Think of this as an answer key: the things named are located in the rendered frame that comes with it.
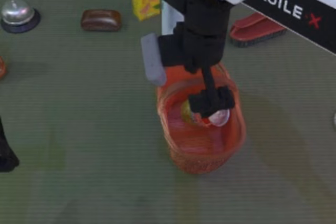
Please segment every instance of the black bell base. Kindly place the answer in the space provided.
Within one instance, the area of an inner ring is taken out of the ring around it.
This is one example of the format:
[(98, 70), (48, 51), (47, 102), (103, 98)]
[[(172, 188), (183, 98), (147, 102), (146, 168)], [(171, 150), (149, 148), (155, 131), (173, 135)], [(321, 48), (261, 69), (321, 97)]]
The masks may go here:
[(10, 34), (22, 34), (30, 30), (33, 30), (41, 21), (41, 14), (38, 12), (38, 10), (36, 9), (34, 10), (35, 10), (34, 17), (28, 23), (19, 26), (13, 26), (1, 20), (1, 27)]

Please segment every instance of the black strip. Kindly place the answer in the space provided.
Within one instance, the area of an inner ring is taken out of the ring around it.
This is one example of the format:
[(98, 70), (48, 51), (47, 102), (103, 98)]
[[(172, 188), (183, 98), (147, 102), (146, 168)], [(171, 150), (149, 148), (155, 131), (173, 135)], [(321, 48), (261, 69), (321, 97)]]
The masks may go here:
[(335, 8), (318, 0), (246, 0), (244, 3), (336, 54)]

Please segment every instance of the metal bell dome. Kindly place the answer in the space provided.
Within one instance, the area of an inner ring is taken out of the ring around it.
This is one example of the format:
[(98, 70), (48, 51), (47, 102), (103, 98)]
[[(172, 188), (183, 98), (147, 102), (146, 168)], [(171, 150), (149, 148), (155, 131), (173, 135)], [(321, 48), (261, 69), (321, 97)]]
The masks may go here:
[(35, 10), (24, 0), (8, 0), (2, 7), (1, 15), (3, 22), (19, 26), (30, 22)]

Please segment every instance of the orange container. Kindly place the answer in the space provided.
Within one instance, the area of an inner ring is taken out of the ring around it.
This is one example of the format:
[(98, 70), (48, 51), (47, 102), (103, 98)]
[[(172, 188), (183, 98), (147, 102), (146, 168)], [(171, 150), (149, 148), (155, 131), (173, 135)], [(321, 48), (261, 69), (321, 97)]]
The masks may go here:
[(157, 89), (158, 114), (171, 158), (177, 167), (191, 174), (208, 173), (221, 167), (240, 149), (246, 137), (236, 85), (224, 66), (213, 66), (212, 73), (216, 85), (228, 85), (236, 101), (223, 127), (204, 128), (181, 119), (181, 104), (190, 94), (205, 89), (200, 71), (190, 74), (182, 66), (166, 68), (167, 83)]
[(4, 60), (0, 57), (0, 79), (2, 79), (7, 73), (7, 68)]

